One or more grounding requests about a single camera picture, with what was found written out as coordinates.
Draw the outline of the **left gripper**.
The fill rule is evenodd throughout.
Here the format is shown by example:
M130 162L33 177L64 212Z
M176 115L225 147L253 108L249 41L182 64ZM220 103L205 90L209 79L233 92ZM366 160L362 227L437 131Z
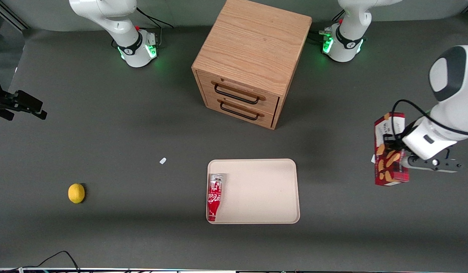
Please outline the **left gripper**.
M444 129L427 117L419 118L409 132L383 135L385 150L401 151L407 148L421 159L430 159L459 141L459 135Z

